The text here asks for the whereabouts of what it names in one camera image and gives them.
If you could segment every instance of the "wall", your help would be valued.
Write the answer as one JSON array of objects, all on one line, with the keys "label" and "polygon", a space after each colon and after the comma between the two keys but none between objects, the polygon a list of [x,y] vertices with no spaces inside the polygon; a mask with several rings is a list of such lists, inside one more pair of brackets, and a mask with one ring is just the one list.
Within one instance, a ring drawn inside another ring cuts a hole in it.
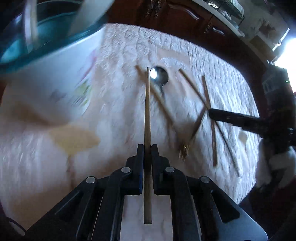
[{"label": "wall", "polygon": [[288,29],[288,25],[285,23],[281,15],[275,11],[271,15],[267,9],[261,8],[253,4],[251,0],[237,0],[244,8],[245,19],[239,26],[240,30],[246,35],[248,40],[251,40],[257,33],[261,26],[261,20],[264,18],[269,21],[271,26],[275,27],[276,30],[270,34],[271,38],[279,40]]}]

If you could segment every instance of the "wooden chopstick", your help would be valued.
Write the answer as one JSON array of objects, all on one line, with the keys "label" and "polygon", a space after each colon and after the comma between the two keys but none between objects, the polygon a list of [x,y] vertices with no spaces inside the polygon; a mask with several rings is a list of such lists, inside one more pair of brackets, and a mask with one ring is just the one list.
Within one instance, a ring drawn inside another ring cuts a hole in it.
[{"label": "wooden chopstick", "polygon": [[[211,106],[209,91],[207,89],[207,83],[205,81],[205,76],[202,76],[202,85],[205,91],[205,99],[207,103],[209,104],[209,107]],[[211,129],[212,129],[212,149],[213,149],[213,166],[216,167],[218,165],[218,157],[217,157],[217,142],[216,142],[216,131],[215,131],[215,121],[211,120]]]},{"label": "wooden chopstick", "polygon": [[[186,75],[186,73],[182,69],[179,69],[179,72],[183,75],[183,77],[187,80],[187,82],[194,89],[194,91],[196,92],[196,94],[198,95],[198,97],[200,98],[200,100],[202,101],[202,103],[205,105],[205,107],[207,108],[207,110],[209,110],[210,109],[210,106],[204,101],[204,99],[203,99],[202,95],[199,93],[196,85],[191,81],[191,79]],[[222,132],[219,124],[216,121],[215,121],[215,124],[217,125],[218,130],[219,130],[219,132],[220,132],[220,134],[221,134],[221,136],[222,136],[222,138],[223,138],[223,140],[224,140],[224,142],[226,144],[226,147],[227,147],[227,149],[229,151],[229,154],[230,154],[230,157],[231,157],[231,160],[232,160],[232,164],[233,164],[233,166],[234,166],[234,168],[235,168],[235,170],[237,172],[237,175],[239,177],[240,176],[239,169],[237,167],[237,164],[236,164],[236,161],[235,161],[234,156],[232,154],[232,151],[231,151],[231,149],[230,149],[230,147],[229,147],[229,145],[228,145],[228,143],[226,141],[226,138],[225,138],[225,136],[224,136],[224,134],[223,134],[223,132]]]},{"label": "wooden chopstick", "polygon": [[163,101],[163,98],[160,96],[160,94],[158,93],[157,89],[155,88],[154,84],[152,82],[150,82],[150,89],[153,93],[153,95],[156,97],[157,101],[159,102],[161,108],[163,109],[163,112],[166,116],[166,118],[168,119],[168,122],[172,125],[172,127],[174,128],[174,121],[173,121],[173,116],[171,115],[170,111],[168,110],[168,108],[166,107],[165,102]]},{"label": "wooden chopstick", "polygon": [[200,112],[200,115],[198,116],[198,118],[197,118],[197,120],[196,120],[196,122],[195,122],[195,124],[194,124],[194,129],[193,129],[193,133],[192,133],[192,135],[191,135],[190,142],[193,141],[193,138],[195,137],[195,135],[196,135],[196,133],[197,133],[197,131],[198,131],[198,129],[199,129],[201,123],[202,123],[202,120],[203,120],[204,117],[205,117],[205,112],[206,112],[206,110],[207,110],[207,108],[204,106],[204,107],[202,108],[202,111]]},{"label": "wooden chopstick", "polygon": [[150,68],[147,67],[144,126],[144,224],[152,224],[151,208],[151,128],[150,128]]},{"label": "wooden chopstick", "polygon": [[187,82],[190,84],[190,86],[194,89],[194,91],[196,92],[196,94],[198,95],[198,97],[200,98],[202,103],[206,106],[206,108],[210,109],[209,105],[205,102],[202,95],[199,93],[196,85],[191,81],[191,79],[186,75],[186,73],[182,69],[179,69],[179,72],[183,75],[183,77],[187,80]]}]

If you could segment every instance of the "spoon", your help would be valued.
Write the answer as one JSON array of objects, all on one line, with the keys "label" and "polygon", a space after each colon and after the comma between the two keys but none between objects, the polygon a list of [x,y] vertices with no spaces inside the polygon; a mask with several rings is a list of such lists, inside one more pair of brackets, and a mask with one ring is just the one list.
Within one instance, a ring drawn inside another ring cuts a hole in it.
[{"label": "spoon", "polygon": [[84,0],[71,23],[68,36],[81,32],[93,25],[111,7],[114,0]]},{"label": "spoon", "polygon": [[38,48],[37,0],[26,0],[22,13],[23,33],[28,52]]},{"label": "spoon", "polygon": [[168,73],[167,71],[159,66],[154,66],[150,70],[151,80],[160,88],[160,92],[164,95],[163,86],[168,82]]}]

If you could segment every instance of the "white quilted bedspread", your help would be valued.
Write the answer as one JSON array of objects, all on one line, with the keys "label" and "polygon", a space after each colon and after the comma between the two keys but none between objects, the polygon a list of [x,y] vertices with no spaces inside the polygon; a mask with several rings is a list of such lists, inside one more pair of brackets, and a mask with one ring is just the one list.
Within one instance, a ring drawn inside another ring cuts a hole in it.
[{"label": "white quilted bedspread", "polygon": [[[179,68],[196,82],[203,95],[201,76],[205,75],[212,108],[258,116],[246,80],[225,61],[168,34],[107,24],[92,102],[82,118],[73,123],[95,133],[101,142],[73,157],[71,177],[75,185],[90,175],[109,175],[136,154],[138,143],[144,142],[145,71],[147,66],[155,65],[165,67],[169,73],[170,80],[163,87],[165,102],[176,127],[187,138],[203,105]],[[217,129],[218,165],[213,167],[211,125],[206,114],[183,163],[178,160],[176,135],[151,96],[151,138],[160,155],[188,176],[210,177],[239,203],[255,184],[259,137],[246,133],[248,139],[243,144],[238,139],[239,128],[220,123],[240,177]],[[8,91],[0,110],[0,199],[7,216],[27,229],[70,191],[67,155],[50,138],[51,127],[32,121],[28,112],[9,101]],[[152,217],[153,224],[144,225],[142,195],[127,196],[121,240],[172,240],[169,196],[153,195]]]}]

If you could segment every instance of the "spoon bowl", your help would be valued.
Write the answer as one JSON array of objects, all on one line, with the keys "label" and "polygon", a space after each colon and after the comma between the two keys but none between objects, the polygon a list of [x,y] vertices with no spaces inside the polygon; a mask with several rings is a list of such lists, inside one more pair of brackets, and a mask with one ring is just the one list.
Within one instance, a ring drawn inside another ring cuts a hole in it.
[{"label": "spoon bowl", "polygon": [[160,67],[154,66],[150,70],[150,78],[157,86],[159,86],[161,93],[163,94],[163,86],[168,82],[168,73],[167,71]]}]

